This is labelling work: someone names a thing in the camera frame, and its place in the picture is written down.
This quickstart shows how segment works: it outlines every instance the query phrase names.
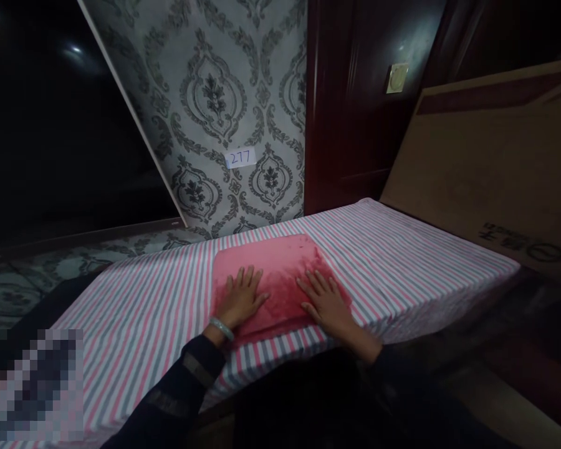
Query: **door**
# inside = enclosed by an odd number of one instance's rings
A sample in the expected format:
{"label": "door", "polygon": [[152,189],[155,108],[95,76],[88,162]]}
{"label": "door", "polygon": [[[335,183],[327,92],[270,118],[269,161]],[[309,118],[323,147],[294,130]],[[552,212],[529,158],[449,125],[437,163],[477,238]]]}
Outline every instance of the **door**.
{"label": "door", "polygon": [[[380,198],[446,0],[310,0],[305,214]],[[403,91],[386,92],[407,63]]]}

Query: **cardboard box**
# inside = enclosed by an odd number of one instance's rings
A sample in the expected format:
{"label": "cardboard box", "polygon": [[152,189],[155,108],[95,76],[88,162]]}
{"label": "cardboard box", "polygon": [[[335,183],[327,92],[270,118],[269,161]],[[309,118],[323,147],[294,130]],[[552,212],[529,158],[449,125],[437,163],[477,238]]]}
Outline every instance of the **cardboard box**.
{"label": "cardboard box", "polygon": [[561,61],[424,89],[380,201],[561,280]]}

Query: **bracelet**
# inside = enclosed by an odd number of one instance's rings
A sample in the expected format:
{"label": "bracelet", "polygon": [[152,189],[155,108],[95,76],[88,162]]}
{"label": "bracelet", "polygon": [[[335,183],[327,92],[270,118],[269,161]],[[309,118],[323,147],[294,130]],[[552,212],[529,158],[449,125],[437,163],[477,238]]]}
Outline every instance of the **bracelet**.
{"label": "bracelet", "polygon": [[226,324],[220,321],[218,318],[210,317],[210,324],[221,331],[229,339],[229,341],[233,341],[235,339],[235,335],[233,334],[232,330],[229,329]]}

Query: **white paper label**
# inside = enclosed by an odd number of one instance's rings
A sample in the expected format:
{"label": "white paper label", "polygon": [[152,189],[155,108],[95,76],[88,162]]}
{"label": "white paper label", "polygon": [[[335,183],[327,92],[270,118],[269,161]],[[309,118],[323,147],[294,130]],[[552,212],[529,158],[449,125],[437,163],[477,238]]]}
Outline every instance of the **white paper label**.
{"label": "white paper label", "polygon": [[224,155],[228,168],[239,168],[246,165],[253,165],[257,162],[255,147],[237,148]]}

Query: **bed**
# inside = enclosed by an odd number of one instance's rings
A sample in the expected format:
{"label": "bed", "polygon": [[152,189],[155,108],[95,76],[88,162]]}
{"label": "bed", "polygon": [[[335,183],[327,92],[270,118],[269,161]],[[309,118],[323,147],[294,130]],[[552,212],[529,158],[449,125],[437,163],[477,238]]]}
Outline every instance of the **bed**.
{"label": "bed", "polygon": [[[293,234],[310,236],[352,298],[355,320],[397,343],[454,322],[511,278],[517,262],[364,199],[350,206],[147,254],[104,271],[52,326],[83,329],[84,442],[99,447],[125,422],[211,313],[216,253]],[[335,345],[308,326],[240,347],[203,410],[283,362]],[[41,447],[43,443],[0,443]]]}

